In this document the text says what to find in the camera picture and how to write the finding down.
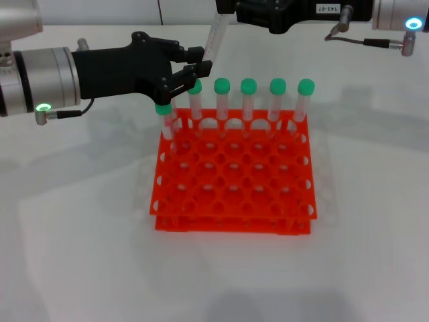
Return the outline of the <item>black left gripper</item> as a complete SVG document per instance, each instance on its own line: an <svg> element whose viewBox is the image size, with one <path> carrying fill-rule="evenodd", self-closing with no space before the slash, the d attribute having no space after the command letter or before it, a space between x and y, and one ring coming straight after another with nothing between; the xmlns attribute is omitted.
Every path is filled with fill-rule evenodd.
<svg viewBox="0 0 429 322"><path fill-rule="evenodd" d="M201 46L185 49L144 32L132 33L125 47L72 53L81 99L139 93L156 104L170 103L210 75L212 62L202 61L203 56ZM171 61L191 65L172 74Z"/></svg>

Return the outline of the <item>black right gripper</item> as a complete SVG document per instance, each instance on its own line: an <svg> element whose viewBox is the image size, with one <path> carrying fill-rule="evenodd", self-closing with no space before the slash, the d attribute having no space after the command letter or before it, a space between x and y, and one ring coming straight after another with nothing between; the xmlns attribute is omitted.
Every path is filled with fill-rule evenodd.
<svg viewBox="0 0 429 322"><path fill-rule="evenodd" d="M217 13L236 13L238 22L266 28L272 34L284 34L304 21L338 21L347 5L353 8L352 21L371 19L372 1L216 0Z"/></svg>

